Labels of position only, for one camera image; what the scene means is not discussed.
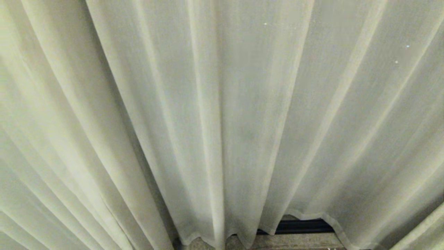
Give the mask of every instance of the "curtain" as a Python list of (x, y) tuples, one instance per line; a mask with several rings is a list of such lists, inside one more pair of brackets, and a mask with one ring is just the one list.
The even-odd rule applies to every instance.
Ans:
[(444, 248), (444, 204), (441, 204), (414, 230), (400, 240), (391, 250), (399, 249), (443, 249)]
[(443, 203), (443, 1), (5, 3), (8, 246), (387, 249)]

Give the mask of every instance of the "curtain pleat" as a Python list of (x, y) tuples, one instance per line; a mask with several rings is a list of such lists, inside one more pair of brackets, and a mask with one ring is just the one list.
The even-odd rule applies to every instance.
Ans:
[(172, 249), (86, 3), (8, 1), (2, 16), (5, 214), (49, 249)]
[(443, 1), (5, 3), (5, 246), (248, 248), (284, 214), (435, 237)]
[(400, 240), (391, 250), (442, 249), (444, 247), (444, 204), (436, 208), (414, 230)]

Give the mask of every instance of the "white sheer curtain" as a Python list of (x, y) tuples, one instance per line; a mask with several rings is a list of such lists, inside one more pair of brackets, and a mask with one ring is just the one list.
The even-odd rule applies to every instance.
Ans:
[(170, 249), (137, 140), (184, 244), (292, 214), (386, 249), (443, 202), (441, 0), (5, 3), (11, 246)]
[(414, 230), (400, 240), (391, 250), (443, 249), (444, 204), (441, 204)]

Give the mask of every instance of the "sheer fabric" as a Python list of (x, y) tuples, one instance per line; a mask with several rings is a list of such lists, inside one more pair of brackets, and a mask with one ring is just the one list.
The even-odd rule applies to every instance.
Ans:
[(436, 208), (391, 250), (444, 248), (444, 204)]
[(443, 202), (443, 1), (86, 3), (2, 10), (10, 244), (171, 248), (123, 111), (183, 244), (249, 247), (292, 214), (387, 249)]

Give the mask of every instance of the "concrete floor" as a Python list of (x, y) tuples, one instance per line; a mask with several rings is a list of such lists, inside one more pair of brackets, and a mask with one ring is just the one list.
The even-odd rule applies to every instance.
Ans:
[[(177, 250), (213, 250), (200, 238)], [(226, 250), (245, 250), (237, 236), (227, 239)], [(258, 235), (250, 250), (346, 250), (334, 233)]]

